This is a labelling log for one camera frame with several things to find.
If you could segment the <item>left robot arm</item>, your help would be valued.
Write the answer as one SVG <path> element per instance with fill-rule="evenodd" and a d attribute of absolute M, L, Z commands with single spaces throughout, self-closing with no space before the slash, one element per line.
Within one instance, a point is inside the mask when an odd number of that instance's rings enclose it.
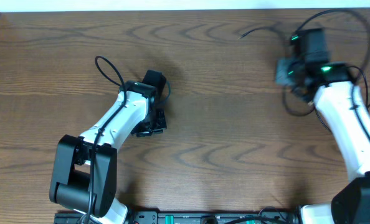
<path fill-rule="evenodd" d="M 55 223 L 125 223 L 129 209 L 115 197 L 117 154 L 127 137 L 162 133 L 158 106 L 167 80 L 148 70 L 141 82 L 127 81 L 113 106 L 89 130 L 65 135 L 57 144 L 49 198 L 70 211 Z"/>

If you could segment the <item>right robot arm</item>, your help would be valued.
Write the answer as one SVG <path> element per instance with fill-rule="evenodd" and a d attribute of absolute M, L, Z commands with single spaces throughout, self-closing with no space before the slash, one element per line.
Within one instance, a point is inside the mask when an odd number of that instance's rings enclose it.
<path fill-rule="evenodd" d="M 276 82 L 314 105 L 344 159 L 348 185 L 328 203 L 300 207 L 300 223 L 370 223 L 370 114 L 351 66 L 332 63 L 323 29 L 296 31 L 293 55 L 278 61 Z"/>

